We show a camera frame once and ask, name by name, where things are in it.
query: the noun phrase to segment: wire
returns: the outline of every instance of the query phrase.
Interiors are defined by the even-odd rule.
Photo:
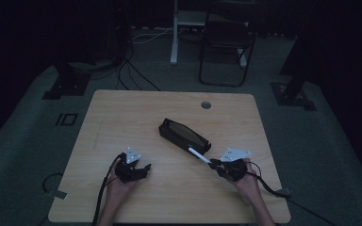
[[[38,226],[42,226],[46,220],[48,220],[48,216],[45,216],[45,218],[43,218],[43,220],[41,220],[41,222],[38,224]]]
[[[135,40],[135,39],[137,39],[139,37],[143,37],[143,36],[153,36],[151,39],[146,40],[146,41],[141,41],[141,42],[134,42],[133,41],[134,44],[145,44],[145,43],[148,43],[148,42],[150,42],[150,41],[152,41],[152,40],[154,40],[154,39],[156,39],[156,38],[158,38],[158,37],[160,37],[162,35],[165,35],[171,29],[173,29],[173,28],[172,27],[166,28],[163,32],[161,32],[159,34],[140,34],[140,35],[137,35],[136,37],[134,37],[132,40]]]
[[[116,73],[116,72],[117,72],[117,69],[114,70],[114,71],[112,71],[112,72],[109,72],[109,73],[107,73],[107,74],[101,75],[101,76],[99,76],[99,77],[98,77],[98,76],[91,77],[90,80],[100,80],[100,79],[104,79],[104,78],[106,78],[106,77],[111,76],[112,74],[114,74],[114,73]]]
[[[107,186],[108,184],[112,183],[113,181],[117,180],[117,179],[119,179],[119,177],[116,177],[116,178],[114,178],[113,180],[107,182],[106,186]]]
[[[148,78],[146,78],[138,69],[137,67],[134,66],[134,64],[131,63],[130,59],[134,56],[134,47],[133,45],[131,44],[131,56],[130,57],[125,57],[124,58],[124,63],[120,66],[119,68],[119,71],[118,71],[118,74],[117,74],[117,84],[116,84],[116,89],[118,88],[119,86],[119,83],[122,84],[122,86],[129,90],[129,87],[125,85],[125,83],[123,82],[122,80],[122,75],[121,75],[121,72],[122,72],[122,69],[124,67],[125,64],[127,64],[127,68],[128,68],[128,74],[131,78],[131,80],[133,81],[133,83],[140,89],[142,90],[142,88],[137,84],[137,82],[134,80],[134,78],[131,76],[131,71],[129,70],[129,66],[131,66],[135,72],[137,72],[137,74],[142,77],[146,82],[148,82],[149,84],[151,84],[157,91],[160,91],[160,89],[154,84],[152,83]]]
[[[300,207],[301,209],[305,210],[305,211],[308,212],[309,214],[311,214],[311,215],[313,215],[313,216],[315,216],[315,217],[317,217],[317,218],[322,219],[323,221],[327,222],[329,225],[337,226],[335,223],[331,222],[331,221],[328,220],[327,218],[320,216],[319,214],[317,214],[317,213],[313,212],[312,210],[310,210],[310,209],[308,209],[308,208],[300,205],[299,203],[297,203],[297,202],[295,202],[295,201],[292,201],[292,200],[291,200],[291,195],[281,194],[281,193],[279,193],[279,192],[276,192],[276,191],[272,190],[272,189],[266,184],[266,182],[263,180],[263,178],[261,177],[261,169],[260,169],[260,167],[259,167],[256,163],[253,163],[253,162],[249,162],[249,163],[255,165],[255,166],[258,168],[258,170],[259,170],[259,175],[256,175],[256,174],[254,174],[254,173],[251,173],[251,172],[249,172],[249,171],[246,171],[246,173],[249,174],[249,175],[254,176],[254,177],[263,185],[263,187],[264,187],[267,191],[269,191],[271,194],[275,195],[276,197],[285,198],[287,202],[290,202],[290,203],[292,203],[292,204]]]
[[[114,164],[116,164],[117,159],[119,159],[119,158],[120,158],[120,155],[117,155],[117,157],[113,160],[110,167],[108,168],[107,175],[104,178],[104,181],[102,182],[101,189],[99,190],[98,200],[97,200],[97,203],[96,203],[95,215],[93,216],[92,226],[96,225],[96,223],[98,222],[98,216],[99,216],[99,211],[101,209],[102,196],[104,194],[105,187],[107,186],[108,183],[113,181],[112,180],[112,181],[107,183],[107,178],[108,178],[108,175],[110,174],[111,170],[113,169]]]
[[[47,177],[45,177],[45,179],[43,180],[43,182],[42,182],[42,189],[43,189],[43,192],[45,192],[45,194],[47,194],[48,195],[48,189],[46,188],[46,182],[49,180],[49,179],[51,179],[52,177],[54,177],[54,176],[63,176],[63,173],[61,173],[61,172],[56,172],[56,173],[52,173],[51,175],[49,175],[49,176],[47,176]]]
[[[327,218],[324,218],[324,217],[320,216],[319,214],[314,213],[313,211],[311,211],[311,210],[307,209],[306,207],[304,207],[304,206],[302,206],[302,205],[300,205],[300,204],[292,201],[291,199],[286,199],[286,200],[287,200],[287,202],[290,202],[290,203],[298,206],[299,208],[305,210],[306,212],[312,214],[313,216],[322,219],[323,221],[327,222],[329,225],[337,226],[335,223],[331,222],[331,221],[328,220]]]
[[[111,59],[110,62],[108,62],[107,64],[104,65],[100,65],[100,66],[95,66],[95,67],[90,67],[90,68],[77,68],[75,66],[71,67],[73,68],[73,70],[77,71],[77,72],[82,72],[82,73],[99,73],[99,72],[107,72],[107,71],[111,71],[113,69],[117,69],[119,68],[119,66],[121,65],[123,59],[122,58],[113,58]]]

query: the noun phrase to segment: wooden table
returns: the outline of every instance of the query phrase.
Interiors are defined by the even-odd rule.
[[[211,103],[203,109],[201,103]],[[165,118],[185,124],[212,143],[207,158],[230,148],[251,151],[264,180],[281,188],[255,98],[249,94],[98,90],[74,145],[49,213],[54,222],[92,222],[98,191],[113,159],[127,147],[151,163],[148,177],[122,206],[116,222],[249,223],[252,208],[207,164],[161,137]],[[284,199],[262,187],[273,219],[290,220]]]

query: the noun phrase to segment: black cable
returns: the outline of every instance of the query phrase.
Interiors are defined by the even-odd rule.
[[[114,70],[113,72],[110,72],[110,73],[107,73],[107,74],[105,74],[105,75],[102,75],[102,76],[92,76],[91,78],[90,78],[90,80],[101,80],[101,79],[104,79],[104,78],[106,78],[106,77],[109,77],[109,76],[111,76],[113,73],[115,73],[115,72],[117,72],[117,70]]]
[[[46,182],[49,180],[49,179],[51,179],[52,177],[54,177],[54,176],[63,176],[63,173],[61,173],[61,172],[56,172],[56,173],[52,173],[51,175],[49,175],[49,176],[47,176],[47,177],[45,177],[45,179],[43,180],[43,182],[42,182],[42,189],[43,189],[43,192],[45,192],[45,194],[47,194],[48,195],[48,189],[46,188]]]
[[[126,58],[125,61],[127,61],[127,63],[129,65],[131,65],[131,67],[149,84],[151,84],[155,89],[157,89],[157,91],[160,91],[160,89],[154,84],[152,83],[149,79],[147,79],[145,76],[143,76],[142,73],[140,73],[140,71],[138,71],[138,69]]]
[[[71,67],[76,72],[81,72],[81,73],[99,73],[99,72],[110,71],[108,75],[91,78],[91,79],[101,79],[101,78],[107,77],[107,76],[111,75],[112,73],[116,72],[118,70],[118,68],[120,67],[122,61],[123,60],[121,58],[113,58],[108,64],[105,64],[102,66],[96,66],[93,68],[81,69],[81,68],[77,68],[72,65],[71,65]]]
[[[197,32],[197,31],[193,31],[193,30],[189,30],[188,34],[192,34],[192,35],[195,35],[199,38],[199,40],[191,40],[191,39],[188,39],[188,38],[185,38],[183,37],[181,34],[182,32],[179,32],[178,33],[178,39],[180,41],[184,41],[184,42],[187,42],[187,43],[191,43],[191,44],[201,44],[202,43],[202,38],[204,37],[202,35],[203,32]]]
[[[113,181],[117,180],[117,179],[119,179],[119,177],[116,177],[116,178],[114,178],[113,180],[107,182],[106,186],[107,186],[108,184],[112,183]]]
[[[138,87],[138,89],[142,90],[142,88],[137,84],[137,82],[134,80],[134,77],[131,74],[131,70],[130,70],[130,65],[127,64],[127,69],[128,69],[128,76],[131,78],[131,81],[133,81],[133,83]]]
[[[110,174],[111,170],[113,169],[114,164],[116,163],[117,159],[119,159],[119,158],[120,158],[120,156],[118,155],[118,156],[113,160],[113,162],[111,163],[110,167],[108,168],[107,175],[106,175],[106,177],[104,178],[104,181],[102,182],[101,189],[99,190],[98,201],[96,202],[95,215],[93,216],[92,226],[95,226],[96,223],[98,222],[99,211],[100,211],[100,209],[101,209],[102,196],[103,196],[103,194],[104,194],[105,187],[106,187],[106,185],[108,184],[108,183],[107,183],[107,178],[108,178],[108,175]]]
[[[129,90],[128,86],[125,85],[125,83],[122,80],[122,69],[125,65],[125,62],[123,62],[123,64],[120,66],[119,71],[117,72],[117,84],[116,84],[116,89],[119,86],[119,82],[123,85],[123,87],[127,90]]]
[[[63,176],[63,173],[61,173],[61,172],[52,173],[51,175],[49,175],[49,176],[45,177],[45,179],[43,179],[42,190],[43,190],[43,192],[45,192],[46,195],[49,195],[48,189],[46,188],[46,182],[54,176]],[[43,220],[41,220],[41,222],[38,224],[38,226],[42,226],[46,220],[48,220],[48,216],[46,216]]]
[[[266,189],[268,192],[270,192],[272,195],[276,196],[276,197],[281,197],[281,198],[290,198],[290,195],[286,195],[286,194],[281,194],[279,192],[276,192],[274,190],[272,190],[267,183],[263,180],[263,178],[261,178],[261,176],[258,176],[254,173],[251,173],[250,171],[246,171],[247,174],[254,176],[264,187],[264,189]]]
[[[274,195],[274,196],[276,196],[276,197],[285,198],[285,200],[286,200],[287,202],[290,202],[290,203],[292,203],[292,204],[300,207],[301,209],[305,210],[307,213],[309,213],[309,214],[311,214],[311,215],[313,215],[313,216],[315,216],[315,217],[317,217],[317,218],[322,219],[323,221],[327,222],[328,224],[330,224],[330,225],[332,225],[332,226],[337,226],[336,224],[334,224],[333,222],[331,222],[331,221],[328,220],[327,218],[324,218],[324,217],[320,216],[319,214],[316,214],[315,212],[309,210],[308,208],[300,205],[299,203],[297,203],[297,202],[295,202],[295,201],[292,201],[292,200],[291,200],[291,195],[281,194],[281,193],[279,193],[279,192],[276,192],[276,191],[272,190],[272,189],[266,184],[266,182],[263,180],[263,178],[261,177],[261,169],[260,169],[260,167],[259,167],[256,163],[253,163],[253,162],[249,162],[249,163],[254,164],[254,165],[258,168],[258,170],[259,170],[259,175],[256,175],[256,174],[254,174],[254,173],[251,173],[251,172],[249,172],[249,171],[246,171],[246,173],[249,174],[249,175],[254,176],[254,177],[263,185],[263,187],[264,187],[268,192],[270,192],[272,195]]]
[[[331,222],[330,220],[328,220],[328,219],[320,216],[319,214],[314,213],[313,211],[311,211],[311,210],[307,209],[306,207],[304,207],[304,206],[302,206],[302,205],[300,205],[300,204],[292,201],[291,199],[286,199],[286,201],[287,201],[287,202],[290,202],[290,203],[292,203],[292,204],[294,204],[294,205],[296,205],[296,206],[298,206],[299,208],[305,210],[306,212],[312,214],[313,216],[324,220],[324,221],[327,222],[329,225],[337,226],[335,223]]]

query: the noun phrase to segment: gray carpet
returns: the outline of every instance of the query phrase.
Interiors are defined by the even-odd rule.
[[[290,79],[278,74],[293,40],[258,39],[246,83],[240,88],[224,88],[198,82],[199,45],[194,43],[198,38],[188,34],[181,37],[176,66],[170,65],[170,36],[135,44],[131,62],[161,90],[253,94],[281,182],[293,192],[292,199],[336,225],[362,226],[362,168],[321,89],[309,83],[304,85],[318,111],[279,106],[272,94],[270,82]],[[233,70],[242,73],[238,65],[228,64],[218,71]],[[130,72],[142,89],[155,90],[133,69]],[[65,170],[93,93],[98,89],[115,89],[117,84],[116,73],[95,73],[84,96],[43,101],[42,95],[57,76],[54,68],[38,76],[0,131],[0,225],[61,225],[46,219],[53,198],[42,190],[42,181]],[[121,76],[130,89],[138,88],[130,80],[127,67]],[[60,114],[78,117],[72,126],[57,125]],[[57,188],[59,180],[53,177],[46,186]],[[294,204],[288,206],[291,221],[286,225],[328,225]]]

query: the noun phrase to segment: hand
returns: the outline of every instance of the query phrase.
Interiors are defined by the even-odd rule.
[[[137,186],[137,181],[123,183],[115,174],[117,162],[107,178],[107,197],[104,210],[98,220],[99,226],[108,226],[113,224],[114,215],[119,207],[127,200],[131,192]]]
[[[110,175],[107,178],[107,198],[106,206],[119,207],[129,197],[131,192],[137,186],[137,181],[123,183],[117,177],[114,170],[117,167],[117,162],[111,169]]]
[[[251,160],[249,158],[245,158],[243,161],[246,164],[248,172],[256,175],[256,172],[252,169]],[[245,176],[237,182],[229,182],[237,189],[240,196],[252,205],[257,225],[274,226],[274,221],[267,209],[266,203],[264,203],[263,198],[261,197],[257,178],[255,178],[254,175],[246,173]]]
[[[251,160],[249,158],[243,159],[246,164],[246,168],[249,172],[256,175],[255,170],[252,169]],[[257,179],[248,173],[243,178],[236,182],[230,183],[237,189],[238,193],[242,198],[250,203],[257,202],[257,199],[261,199],[260,190],[258,187]]]

